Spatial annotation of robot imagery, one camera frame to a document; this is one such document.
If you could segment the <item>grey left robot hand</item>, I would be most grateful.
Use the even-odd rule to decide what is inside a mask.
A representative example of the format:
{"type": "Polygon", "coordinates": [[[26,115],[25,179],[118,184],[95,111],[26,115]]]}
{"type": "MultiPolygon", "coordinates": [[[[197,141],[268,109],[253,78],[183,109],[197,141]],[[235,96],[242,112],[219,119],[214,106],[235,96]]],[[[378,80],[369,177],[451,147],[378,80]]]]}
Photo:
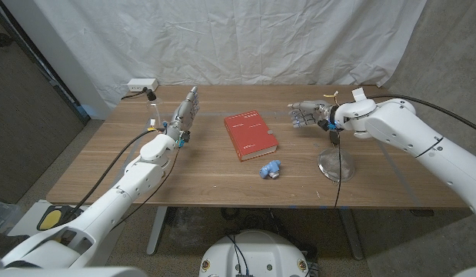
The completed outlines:
{"type": "Polygon", "coordinates": [[[188,137],[189,129],[199,109],[198,87],[194,86],[187,94],[185,100],[176,108],[171,121],[168,123],[165,134],[175,141],[179,141],[184,137],[184,134],[188,137]]]}

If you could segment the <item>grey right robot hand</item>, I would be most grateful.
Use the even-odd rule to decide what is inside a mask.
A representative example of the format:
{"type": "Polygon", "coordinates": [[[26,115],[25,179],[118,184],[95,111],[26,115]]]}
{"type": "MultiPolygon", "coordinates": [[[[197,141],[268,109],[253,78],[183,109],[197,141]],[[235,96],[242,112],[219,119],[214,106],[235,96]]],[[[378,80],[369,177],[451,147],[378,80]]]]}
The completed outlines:
{"type": "Polygon", "coordinates": [[[335,121],[337,105],[331,105],[323,100],[303,101],[289,104],[289,115],[294,128],[307,125],[318,125],[324,131],[338,130],[335,121]]]}

